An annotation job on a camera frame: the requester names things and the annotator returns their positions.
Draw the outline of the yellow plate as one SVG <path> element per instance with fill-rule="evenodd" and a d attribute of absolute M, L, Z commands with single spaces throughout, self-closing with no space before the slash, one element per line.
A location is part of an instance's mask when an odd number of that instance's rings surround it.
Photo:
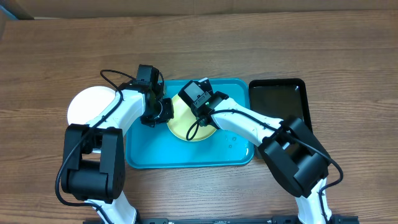
<path fill-rule="evenodd" d="M 167 122 L 167 126 L 176 137 L 186 141 L 188 130 L 196 121 L 196 117 L 193 115 L 187 104 L 178 95 L 175 95 L 172 98 L 172 106 L 174 117 Z M 213 126 L 199 126 L 198 131 L 192 138 L 192 141 L 202 141 L 214 134 L 215 131 L 216 128 Z"/>

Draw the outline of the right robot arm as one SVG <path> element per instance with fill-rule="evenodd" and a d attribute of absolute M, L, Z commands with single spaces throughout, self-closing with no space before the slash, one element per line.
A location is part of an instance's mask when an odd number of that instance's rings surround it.
<path fill-rule="evenodd" d="M 185 102 L 196 125 L 231 131 L 257 146 L 275 180 L 295 197 L 301 223 L 330 222 L 324 192 L 332 159 L 301 119 L 261 115 L 219 91 L 196 93 Z"/>

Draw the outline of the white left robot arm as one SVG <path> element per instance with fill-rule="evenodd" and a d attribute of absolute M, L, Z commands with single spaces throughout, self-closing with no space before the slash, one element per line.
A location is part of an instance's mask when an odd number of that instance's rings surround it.
<path fill-rule="evenodd" d="M 124 135 L 137 119 L 148 126 L 167 122 L 172 103 L 157 81 L 131 80 L 111 93 L 93 119 L 66 129 L 55 194 L 64 205 L 94 208 L 104 223 L 136 223 L 138 212 L 123 192 Z"/>

